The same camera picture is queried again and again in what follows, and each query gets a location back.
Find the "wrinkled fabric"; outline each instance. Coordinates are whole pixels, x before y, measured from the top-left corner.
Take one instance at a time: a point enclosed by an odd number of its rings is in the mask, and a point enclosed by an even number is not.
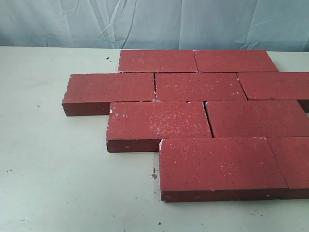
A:
[[[309,51],[308,0],[0,0],[0,45]]]

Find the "white table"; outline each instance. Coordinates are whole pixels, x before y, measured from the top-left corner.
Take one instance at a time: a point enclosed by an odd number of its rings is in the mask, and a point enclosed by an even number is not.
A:
[[[157,153],[110,154],[108,116],[66,117],[70,74],[117,72],[119,53],[0,47],[1,232],[309,231],[309,200],[163,203]],[[309,53],[269,54],[309,72]]]

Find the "red paver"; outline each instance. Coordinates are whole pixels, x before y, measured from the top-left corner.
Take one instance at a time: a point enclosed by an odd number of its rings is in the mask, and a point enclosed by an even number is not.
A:
[[[211,137],[211,132],[201,101],[111,104],[109,152],[158,151],[164,138],[203,137]]]
[[[122,50],[121,72],[194,73],[197,72],[193,51],[187,50]]]
[[[309,137],[267,140],[289,187],[282,199],[309,198]]]
[[[235,73],[158,73],[159,101],[247,100]]]
[[[199,73],[278,72],[265,50],[194,51]]]
[[[155,101],[153,73],[71,75],[62,106],[67,116],[108,115],[111,102]]]
[[[211,101],[214,137],[306,137],[309,120],[295,100]]]
[[[166,202],[269,200],[287,189],[266,138],[165,139],[159,155]]]
[[[298,100],[309,112],[309,72],[240,72],[249,100]]]

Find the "brick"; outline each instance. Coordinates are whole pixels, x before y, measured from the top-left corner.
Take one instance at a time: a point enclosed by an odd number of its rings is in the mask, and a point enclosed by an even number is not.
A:
[[[267,140],[289,187],[282,199],[308,199],[309,137]]]
[[[197,72],[193,51],[122,50],[120,72],[192,73]]]
[[[109,152],[158,151],[164,138],[204,137],[211,137],[211,132],[201,101],[111,104]]]
[[[247,100],[235,73],[158,73],[159,101]]]
[[[155,101],[153,73],[71,75],[62,106],[67,116],[108,115],[111,102]]]
[[[309,72],[240,72],[249,100],[297,100],[309,112]]]
[[[278,72],[265,50],[194,51],[199,73]]]
[[[309,120],[295,100],[211,101],[214,137],[306,137]]]
[[[164,139],[159,156],[166,202],[270,200],[287,189],[266,138]]]

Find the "brick pattern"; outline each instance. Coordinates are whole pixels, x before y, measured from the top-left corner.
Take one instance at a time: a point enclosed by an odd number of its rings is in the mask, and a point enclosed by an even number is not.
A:
[[[72,75],[67,116],[107,115],[109,152],[159,151],[166,202],[309,198],[309,72],[266,51],[121,51]]]

